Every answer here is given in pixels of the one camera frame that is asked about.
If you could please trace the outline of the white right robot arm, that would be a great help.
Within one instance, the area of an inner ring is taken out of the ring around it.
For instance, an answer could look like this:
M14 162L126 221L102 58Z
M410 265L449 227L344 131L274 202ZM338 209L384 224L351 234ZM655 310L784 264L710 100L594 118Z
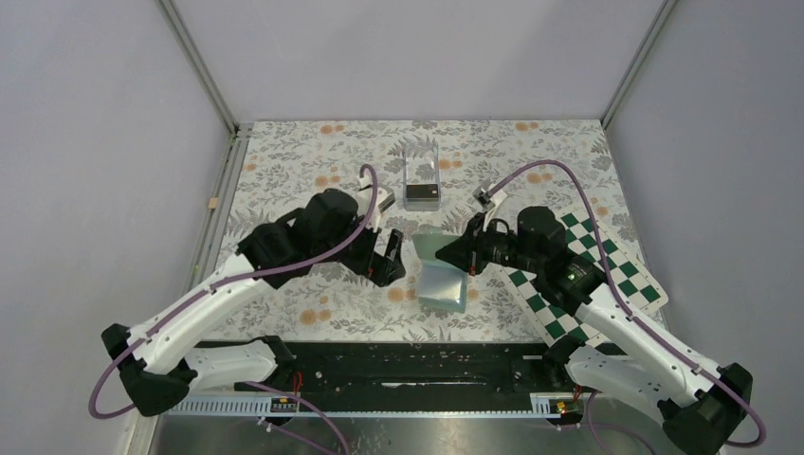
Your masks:
M546 207L520 211L517 228L478 213L437 259L471 275L498 264L533 274L539 297L595 328L631 359L610 358L571 336L557 340L545 381L600 391L645 414L685 454L716 454L746 417L753 377L700 355L612 291L603 269L573 252L566 227Z

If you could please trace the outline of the green card holder wallet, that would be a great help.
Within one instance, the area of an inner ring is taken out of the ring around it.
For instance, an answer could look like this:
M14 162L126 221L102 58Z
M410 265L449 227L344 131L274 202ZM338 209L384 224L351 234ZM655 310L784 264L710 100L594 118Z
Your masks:
M416 293L419 303L425 308L452 313L466 311L468 275L435 257L439 249L457 239L456 235L436 232L412 236L421 263Z

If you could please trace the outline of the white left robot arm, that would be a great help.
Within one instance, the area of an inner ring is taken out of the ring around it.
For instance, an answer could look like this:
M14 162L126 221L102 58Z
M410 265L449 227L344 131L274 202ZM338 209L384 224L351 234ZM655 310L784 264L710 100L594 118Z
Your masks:
M205 280L168 308L133 327L113 323L101 340L131 400L143 416L161 414L190 392L236 382L288 386L294 365L268 341L201 348L199 342L229 314L319 263L341 264L385 287L406 274L403 233L393 229L384 253L375 251L380 220L394 203L392 191L365 185L357 194L329 189L273 222L261 224Z

